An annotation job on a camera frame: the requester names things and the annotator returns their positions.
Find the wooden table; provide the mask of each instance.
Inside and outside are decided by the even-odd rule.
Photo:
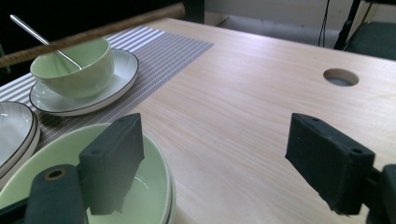
[[[364,223],[341,217],[285,159],[291,113],[396,162],[396,62],[176,20],[148,26],[214,46],[131,113],[174,174],[176,223]],[[346,69],[351,87],[326,80]]]

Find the round hole in table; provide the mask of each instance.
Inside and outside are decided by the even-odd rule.
[[[331,68],[323,73],[324,78],[334,85],[355,86],[359,83],[359,77],[353,72],[342,68]]]

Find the floor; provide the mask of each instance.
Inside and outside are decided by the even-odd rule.
[[[229,16],[228,19],[220,23],[218,27],[256,35],[266,35],[314,46],[318,46],[320,35],[320,28],[284,24],[275,21],[263,21],[238,16]],[[325,30],[325,48],[332,49],[334,47],[338,33],[338,30]],[[321,38],[320,45],[323,46],[323,38]]]

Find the chair seat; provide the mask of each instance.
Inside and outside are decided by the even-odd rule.
[[[362,24],[344,50],[396,60],[396,23],[371,21]]]

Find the light green bowl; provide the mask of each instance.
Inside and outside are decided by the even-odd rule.
[[[70,98],[85,98],[103,91],[114,75],[114,57],[110,43],[97,38],[62,49],[82,66],[81,70],[58,53],[40,55],[32,62],[30,72],[55,91]]]
[[[58,164],[78,164],[78,154],[109,124],[96,124],[68,133],[40,149],[0,191],[0,208],[28,197],[34,177]],[[171,177],[166,160],[155,143],[144,136],[145,159],[125,197],[122,214],[92,216],[90,224],[166,223],[172,201]]]

